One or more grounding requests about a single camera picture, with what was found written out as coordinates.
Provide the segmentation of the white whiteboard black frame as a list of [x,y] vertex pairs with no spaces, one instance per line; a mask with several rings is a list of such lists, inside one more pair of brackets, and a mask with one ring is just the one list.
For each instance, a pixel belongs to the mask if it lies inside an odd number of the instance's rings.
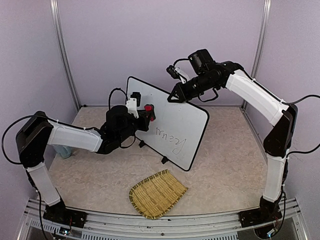
[[133,76],[127,79],[126,91],[128,96],[134,92],[141,94],[140,109],[154,106],[155,120],[147,132],[136,132],[137,139],[180,169],[189,171],[209,123],[208,111],[190,102],[170,103],[167,91]]

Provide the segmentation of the red bone-shaped eraser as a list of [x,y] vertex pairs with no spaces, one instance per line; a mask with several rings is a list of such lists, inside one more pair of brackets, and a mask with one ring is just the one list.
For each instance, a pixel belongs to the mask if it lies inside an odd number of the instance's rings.
[[152,104],[146,104],[144,110],[147,112],[150,121],[153,122],[156,119],[155,107]]

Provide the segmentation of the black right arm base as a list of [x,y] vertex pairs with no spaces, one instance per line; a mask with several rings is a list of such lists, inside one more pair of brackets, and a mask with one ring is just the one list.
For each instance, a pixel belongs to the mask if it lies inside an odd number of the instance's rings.
[[283,217],[279,207],[281,197],[282,195],[275,202],[261,197],[258,208],[240,211],[238,216],[241,227],[246,228],[281,219]]

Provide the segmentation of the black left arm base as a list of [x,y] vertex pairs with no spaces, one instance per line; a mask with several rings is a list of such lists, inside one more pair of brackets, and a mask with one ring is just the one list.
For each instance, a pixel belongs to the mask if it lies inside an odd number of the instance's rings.
[[45,220],[83,229],[87,219],[87,213],[84,211],[69,209],[63,200],[52,206],[46,205],[43,218]]

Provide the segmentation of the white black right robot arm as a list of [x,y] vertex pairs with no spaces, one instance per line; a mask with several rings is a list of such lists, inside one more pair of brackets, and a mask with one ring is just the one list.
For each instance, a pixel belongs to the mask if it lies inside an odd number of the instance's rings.
[[241,64],[230,60],[215,61],[207,49],[175,60],[166,72],[178,80],[167,98],[169,103],[182,104],[194,98],[200,99],[208,90],[215,93],[211,98],[214,101],[219,97],[218,91],[226,89],[246,102],[269,125],[269,132],[260,138],[267,163],[261,200],[266,203],[255,212],[260,222],[268,221],[276,212],[272,203],[283,194],[297,106],[272,93],[250,76]]

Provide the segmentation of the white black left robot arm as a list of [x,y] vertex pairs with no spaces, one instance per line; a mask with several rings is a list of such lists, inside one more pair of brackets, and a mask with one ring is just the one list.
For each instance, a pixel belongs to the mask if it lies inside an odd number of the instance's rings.
[[70,218],[70,211],[64,207],[60,194],[54,187],[45,165],[44,153],[47,146],[65,146],[83,149],[100,155],[108,155],[125,146],[122,143],[134,137],[137,131],[147,132],[149,124],[156,119],[155,107],[146,104],[139,109],[141,94],[133,92],[124,105],[115,105],[106,112],[106,121],[100,127],[79,127],[49,118],[45,112],[37,111],[25,116],[27,122],[15,137],[19,161],[6,160],[22,165],[31,185],[39,198],[44,200],[49,212],[63,223]]

